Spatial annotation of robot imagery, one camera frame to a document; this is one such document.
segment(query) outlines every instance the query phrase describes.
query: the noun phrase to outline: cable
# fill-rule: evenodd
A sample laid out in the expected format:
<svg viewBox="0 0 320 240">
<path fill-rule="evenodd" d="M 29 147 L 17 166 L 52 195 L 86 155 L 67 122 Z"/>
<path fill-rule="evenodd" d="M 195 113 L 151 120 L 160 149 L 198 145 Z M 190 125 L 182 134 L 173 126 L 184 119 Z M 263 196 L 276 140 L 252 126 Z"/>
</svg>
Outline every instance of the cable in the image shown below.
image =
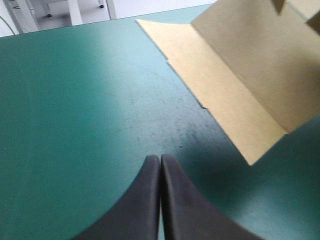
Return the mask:
<svg viewBox="0 0 320 240">
<path fill-rule="evenodd" d="M 0 16 L 0 19 L 8 26 L 8 28 L 11 30 L 11 32 L 13 33 L 13 35 L 16 35 L 15 32 L 12 30 L 12 28 L 10 27 L 10 25 L 7 23 L 6 20 L 4 20 L 4 18 L 2 16 Z"/>
</svg>

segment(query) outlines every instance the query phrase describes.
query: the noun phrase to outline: open cardboard box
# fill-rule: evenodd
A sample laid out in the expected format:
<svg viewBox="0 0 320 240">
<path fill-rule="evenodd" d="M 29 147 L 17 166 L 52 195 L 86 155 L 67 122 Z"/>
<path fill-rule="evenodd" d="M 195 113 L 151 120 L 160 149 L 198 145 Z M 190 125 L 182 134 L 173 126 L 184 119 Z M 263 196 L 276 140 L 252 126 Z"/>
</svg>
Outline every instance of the open cardboard box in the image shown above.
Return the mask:
<svg viewBox="0 0 320 240">
<path fill-rule="evenodd" d="M 137 22 L 252 165 L 320 112 L 319 8 L 218 0 L 190 24 Z"/>
</svg>

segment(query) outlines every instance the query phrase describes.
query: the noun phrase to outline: brown cardboard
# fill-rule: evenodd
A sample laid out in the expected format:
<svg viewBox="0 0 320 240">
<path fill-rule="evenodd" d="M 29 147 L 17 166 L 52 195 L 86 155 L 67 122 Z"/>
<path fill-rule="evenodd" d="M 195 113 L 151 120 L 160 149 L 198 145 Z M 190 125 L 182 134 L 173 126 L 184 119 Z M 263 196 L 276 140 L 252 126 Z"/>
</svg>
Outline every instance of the brown cardboard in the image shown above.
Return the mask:
<svg viewBox="0 0 320 240">
<path fill-rule="evenodd" d="M 288 132 L 320 112 L 320 37 L 290 7 L 219 0 L 192 24 Z"/>
<path fill-rule="evenodd" d="M 278 13 L 281 13 L 281 10 L 285 4 L 286 0 L 272 0 L 273 5 Z"/>
<path fill-rule="evenodd" d="M 192 24 L 138 23 L 249 164 L 320 112 L 320 40 L 287 6 L 219 0 Z"/>
<path fill-rule="evenodd" d="M 315 14 L 310 20 L 308 20 L 308 25 L 312 27 L 318 34 L 320 34 L 320 11 Z"/>
<path fill-rule="evenodd" d="M 305 19 L 311 19 L 320 9 L 320 0 L 288 0 L 289 4 Z"/>
</svg>

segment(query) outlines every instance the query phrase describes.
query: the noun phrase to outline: green tabletop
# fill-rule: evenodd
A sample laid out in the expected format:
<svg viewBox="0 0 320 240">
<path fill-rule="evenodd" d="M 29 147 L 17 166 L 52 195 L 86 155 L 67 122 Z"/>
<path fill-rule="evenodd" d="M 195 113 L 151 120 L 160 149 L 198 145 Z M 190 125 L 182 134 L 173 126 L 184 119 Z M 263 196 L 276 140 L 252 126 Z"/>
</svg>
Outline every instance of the green tabletop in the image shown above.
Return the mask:
<svg viewBox="0 0 320 240">
<path fill-rule="evenodd" d="M 162 153 L 250 231 L 318 239 L 320 117 L 249 167 L 135 23 L 207 7 L 0 38 L 0 239 L 73 237 Z"/>
</svg>

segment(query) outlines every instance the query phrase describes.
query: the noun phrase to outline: chair leg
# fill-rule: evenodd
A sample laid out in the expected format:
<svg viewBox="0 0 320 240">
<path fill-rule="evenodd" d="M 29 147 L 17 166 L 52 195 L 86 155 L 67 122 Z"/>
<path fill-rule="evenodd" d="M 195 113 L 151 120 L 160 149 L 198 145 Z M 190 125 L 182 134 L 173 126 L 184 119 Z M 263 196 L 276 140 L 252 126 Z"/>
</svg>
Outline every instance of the chair leg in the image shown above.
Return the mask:
<svg viewBox="0 0 320 240">
<path fill-rule="evenodd" d="M 44 14 L 45 14 L 48 18 L 51 18 L 51 17 L 52 17 L 52 14 L 51 14 L 51 10 L 50 10 L 48 1 L 42 0 L 42 1 L 40 1 L 40 2 L 41 2 L 41 4 L 42 4 L 43 10 L 44 10 Z"/>
<path fill-rule="evenodd" d="M 101 9 L 103 9 L 106 6 L 106 0 L 98 0 L 98 2 L 99 2 L 99 7 Z"/>
</svg>

